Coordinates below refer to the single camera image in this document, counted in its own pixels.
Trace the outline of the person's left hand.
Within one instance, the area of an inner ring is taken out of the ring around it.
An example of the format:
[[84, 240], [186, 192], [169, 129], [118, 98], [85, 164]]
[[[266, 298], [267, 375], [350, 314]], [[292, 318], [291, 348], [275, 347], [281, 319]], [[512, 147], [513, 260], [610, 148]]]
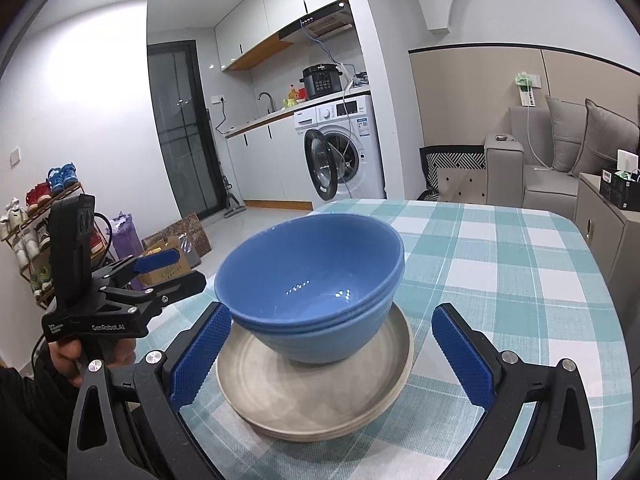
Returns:
[[[82, 370], [89, 360], [79, 340], [69, 339], [49, 342], [49, 353], [54, 368], [64, 376], [73, 386], [80, 387]], [[131, 365], [136, 360], [136, 341], [121, 339], [116, 341], [113, 349], [113, 359], [107, 361], [108, 367]]]

